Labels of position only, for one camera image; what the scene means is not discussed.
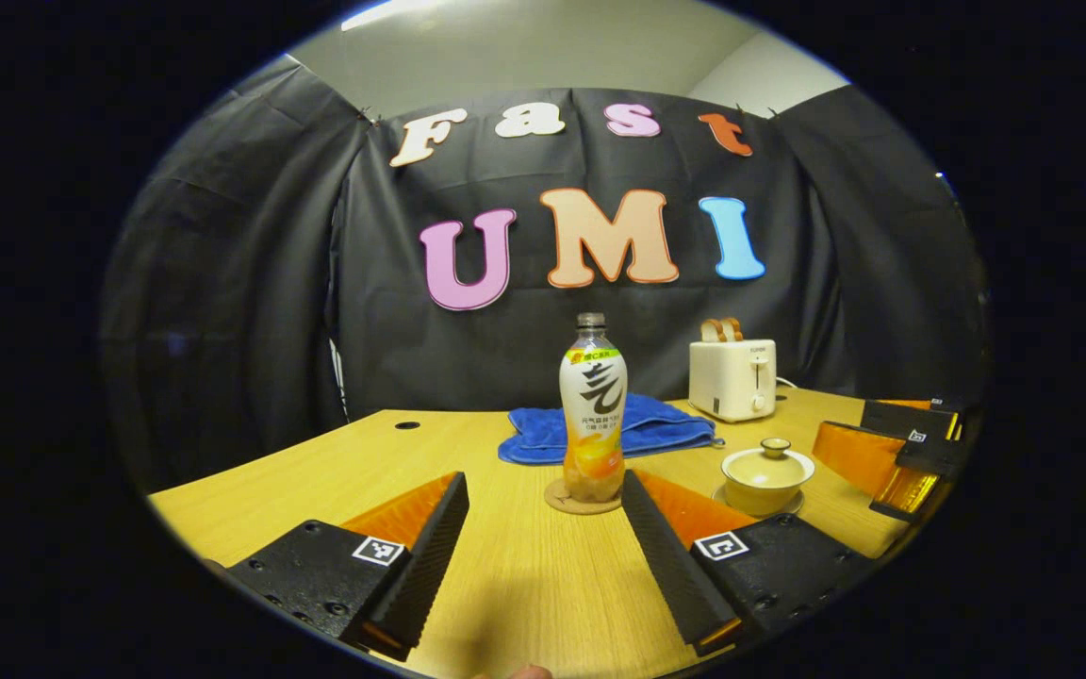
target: white toaster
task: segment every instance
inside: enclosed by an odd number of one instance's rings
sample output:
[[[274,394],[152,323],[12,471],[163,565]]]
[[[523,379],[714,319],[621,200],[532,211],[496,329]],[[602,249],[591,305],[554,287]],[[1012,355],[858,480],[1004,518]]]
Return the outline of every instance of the white toaster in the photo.
[[[724,422],[773,414],[776,344],[771,339],[690,343],[690,404]]]

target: wall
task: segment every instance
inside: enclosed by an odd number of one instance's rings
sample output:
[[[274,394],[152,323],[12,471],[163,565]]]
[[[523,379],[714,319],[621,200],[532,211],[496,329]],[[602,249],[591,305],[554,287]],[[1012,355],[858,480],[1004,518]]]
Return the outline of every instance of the wall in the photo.
[[[689,97],[772,117],[796,103],[848,85],[835,70],[767,32],[746,39],[716,66]]]
[[[375,118],[514,89],[684,97],[759,30],[690,0],[465,0],[329,27],[290,55]]]

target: finger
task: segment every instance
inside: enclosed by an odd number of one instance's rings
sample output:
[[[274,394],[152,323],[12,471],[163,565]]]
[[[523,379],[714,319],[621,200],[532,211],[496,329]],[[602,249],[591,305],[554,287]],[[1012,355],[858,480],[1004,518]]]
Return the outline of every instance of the finger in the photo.
[[[509,675],[509,679],[555,679],[552,676],[552,671],[547,670],[546,667],[540,667],[538,665],[527,665],[526,667],[516,671],[516,674]]]

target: bottle label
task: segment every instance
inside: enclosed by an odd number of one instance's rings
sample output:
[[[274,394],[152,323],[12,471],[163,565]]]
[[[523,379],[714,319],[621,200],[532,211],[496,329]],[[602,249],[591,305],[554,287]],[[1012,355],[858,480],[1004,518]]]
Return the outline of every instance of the bottle label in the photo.
[[[569,349],[568,353],[565,354],[566,360],[569,364],[582,364],[583,362],[590,361],[606,361],[611,360],[611,357],[620,355],[619,351],[615,348],[609,349]]]

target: blue letter i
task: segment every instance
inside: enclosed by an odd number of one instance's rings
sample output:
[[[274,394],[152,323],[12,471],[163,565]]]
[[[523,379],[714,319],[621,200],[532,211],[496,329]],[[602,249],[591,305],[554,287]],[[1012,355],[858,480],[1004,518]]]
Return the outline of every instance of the blue letter i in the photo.
[[[711,215],[715,232],[719,236],[720,262],[715,271],[723,278],[743,280],[766,274],[754,244],[748,240],[745,226],[745,203],[736,198],[703,198],[697,202],[703,212]]]

